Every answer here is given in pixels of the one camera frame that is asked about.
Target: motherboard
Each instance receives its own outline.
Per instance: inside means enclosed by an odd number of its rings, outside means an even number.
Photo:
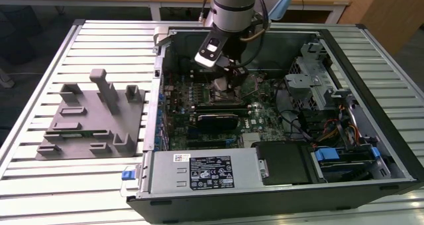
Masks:
[[[206,74],[169,76],[164,87],[169,150],[250,147],[257,141],[285,140],[274,104],[280,79],[252,73],[232,92],[212,90]],[[214,130],[210,124],[221,123]]]

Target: desk leg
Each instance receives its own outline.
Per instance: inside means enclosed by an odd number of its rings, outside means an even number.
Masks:
[[[150,2],[152,20],[160,21],[160,2]]]
[[[341,14],[344,12],[345,6],[344,5],[334,5],[333,10],[330,11],[325,24],[337,24]]]
[[[10,88],[14,85],[13,80],[8,77],[8,75],[5,74],[5,72],[0,69],[0,85],[4,88]]]

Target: blue clip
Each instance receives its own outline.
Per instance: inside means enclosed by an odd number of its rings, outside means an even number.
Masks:
[[[373,148],[370,148],[370,150],[372,150],[372,154],[373,154],[373,156],[376,157],[376,158],[378,158],[380,157],[380,152],[378,152],[378,149],[376,148],[376,147],[373,147]]]
[[[233,139],[226,139],[225,140],[225,146],[229,147],[229,144],[233,143]]]
[[[134,170],[124,170],[120,178],[122,181],[134,180]]]
[[[317,161],[325,159],[340,159],[337,150],[334,148],[322,148],[318,149],[316,152]]]

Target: aluminum extrusion table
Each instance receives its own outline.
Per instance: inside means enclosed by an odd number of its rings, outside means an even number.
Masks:
[[[116,89],[128,84],[149,90],[153,77],[153,29],[194,22],[85,21],[72,26],[45,75],[0,149],[0,224],[148,224],[120,195],[120,172],[137,157],[36,161],[37,145],[56,113],[64,83],[96,89],[93,68],[106,70]],[[354,25],[273,24],[273,28],[326,28],[358,71],[409,147],[424,163],[424,94],[366,29]],[[138,139],[149,110],[145,95]],[[136,191],[134,181],[126,188]],[[424,190],[389,196],[345,211],[264,216],[198,224],[422,224]]]

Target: vertical post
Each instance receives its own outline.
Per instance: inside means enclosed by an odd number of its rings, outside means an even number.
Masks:
[[[106,83],[106,71],[104,69],[93,69],[90,72],[90,81],[97,84],[100,95],[105,101],[105,105],[110,114],[118,113],[117,103],[116,103],[116,91],[112,86]]]
[[[160,2],[150,2],[149,8],[152,13],[152,20],[160,21]]]
[[[337,24],[340,17],[342,15],[345,6],[344,5],[334,5],[333,10],[330,11],[325,24]]]

